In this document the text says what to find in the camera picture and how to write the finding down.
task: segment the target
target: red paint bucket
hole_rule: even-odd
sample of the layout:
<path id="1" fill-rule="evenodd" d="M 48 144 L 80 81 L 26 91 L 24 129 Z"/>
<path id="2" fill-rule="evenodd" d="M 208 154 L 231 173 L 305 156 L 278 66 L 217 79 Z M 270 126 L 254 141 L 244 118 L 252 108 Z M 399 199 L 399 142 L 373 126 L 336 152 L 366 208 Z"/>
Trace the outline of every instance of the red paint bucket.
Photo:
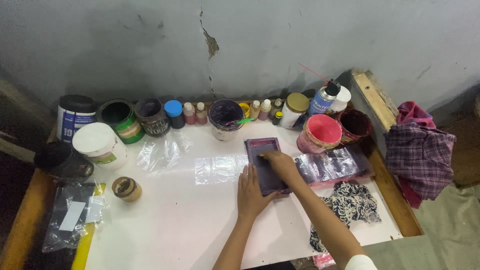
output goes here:
<path id="1" fill-rule="evenodd" d="M 335 148 L 342 138 L 342 129 L 335 119 L 324 114 L 310 117 L 297 138 L 297 147 L 304 153 L 320 154 Z"/>
<path id="2" fill-rule="evenodd" d="M 335 119 L 342 128 L 343 145 L 352 145 L 362 141 L 372 132 L 372 122 L 368 116 L 359 110 L 343 110 Z"/>

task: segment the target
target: green paint can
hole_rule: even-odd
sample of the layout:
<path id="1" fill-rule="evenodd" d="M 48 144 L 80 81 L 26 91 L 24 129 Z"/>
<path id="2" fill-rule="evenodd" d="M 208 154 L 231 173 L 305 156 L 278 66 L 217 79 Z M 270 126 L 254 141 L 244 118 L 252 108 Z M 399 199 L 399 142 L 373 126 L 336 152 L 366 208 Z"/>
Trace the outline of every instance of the green paint can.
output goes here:
<path id="1" fill-rule="evenodd" d="M 145 135 L 133 112 L 132 103 L 123 98 L 109 100 L 100 106 L 96 119 L 109 125 L 124 144 L 138 142 Z"/>

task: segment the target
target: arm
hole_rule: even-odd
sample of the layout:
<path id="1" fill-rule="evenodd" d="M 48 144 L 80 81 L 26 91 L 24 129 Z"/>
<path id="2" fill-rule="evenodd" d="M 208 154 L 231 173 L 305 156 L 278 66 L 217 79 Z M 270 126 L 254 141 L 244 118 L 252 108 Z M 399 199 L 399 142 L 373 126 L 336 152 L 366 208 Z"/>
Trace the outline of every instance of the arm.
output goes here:
<path id="1" fill-rule="evenodd" d="M 264 153 L 274 171 L 293 190 L 318 236 L 340 269 L 355 255 L 364 254 L 360 243 L 333 211 L 307 186 L 293 159 L 280 152 Z"/>
<path id="2" fill-rule="evenodd" d="M 278 194 L 279 192 L 274 192 L 267 197 L 263 197 L 258 185 L 256 167 L 249 164 L 249 166 L 243 168 L 243 173 L 239 176 L 237 194 L 239 209 L 237 223 L 233 227 L 233 231 L 212 270 L 240 269 L 248 235 L 252 230 L 255 219 Z"/>

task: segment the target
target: white board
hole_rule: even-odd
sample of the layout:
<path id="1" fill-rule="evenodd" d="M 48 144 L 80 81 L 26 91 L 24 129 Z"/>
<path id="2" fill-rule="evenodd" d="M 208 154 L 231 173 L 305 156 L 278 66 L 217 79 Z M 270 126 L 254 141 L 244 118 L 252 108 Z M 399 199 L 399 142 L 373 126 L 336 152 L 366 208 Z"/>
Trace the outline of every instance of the white board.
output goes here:
<path id="1" fill-rule="evenodd" d="M 151 172 L 151 168 L 144 170 L 145 163 L 137 165 L 138 154 L 145 142 L 156 143 L 153 150 L 158 150 L 165 139 L 145 136 L 128 145 L 129 162 L 123 168 L 114 173 L 95 172 L 97 179 L 107 183 L 105 197 L 110 211 L 95 231 L 85 269 L 211 269 L 236 221 L 237 177 L 198 184 L 195 161 L 245 155 L 245 139 L 265 137 L 277 137 L 283 152 L 297 156 L 301 154 L 296 147 L 299 133 L 269 121 L 256 121 L 244 125 L 234 141 L 220 142 L 211 135 L 209 123 L 185 126 L 167 134 L 169 146 L 178 143 L 175 162 L 157 160 Z M 113 195 L 111 184 L 121 176 L 131 177 L 141 185 L 143 193 L 138 201 L 125 203 Z M 370 245 L 402 238 L 375 182 L 359 182 L 377 199 L 382 222 L 354 221 L 350 229 L 358 241 Z M 314 191 L 329 196 L 333 185 L 316 187 Z M 310 221 L 295 195 L 274 200 L 253 225 L 241 267 L 315 255 L 309 238 Z"/>

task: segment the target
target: person's right hand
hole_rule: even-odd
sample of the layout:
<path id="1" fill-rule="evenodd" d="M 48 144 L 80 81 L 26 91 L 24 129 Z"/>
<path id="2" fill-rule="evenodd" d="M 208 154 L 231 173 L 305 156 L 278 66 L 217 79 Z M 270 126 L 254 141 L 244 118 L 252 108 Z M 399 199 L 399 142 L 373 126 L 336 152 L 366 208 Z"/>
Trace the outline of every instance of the person's right hand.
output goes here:
<path id="1" fill-rule="evenodd" d="M 281 151 L 269 151 L 264 153 L 265 158 L 270 162 L 272 169 L 288 186 L 298 181 L 303 181 L 293 158 Z"/>

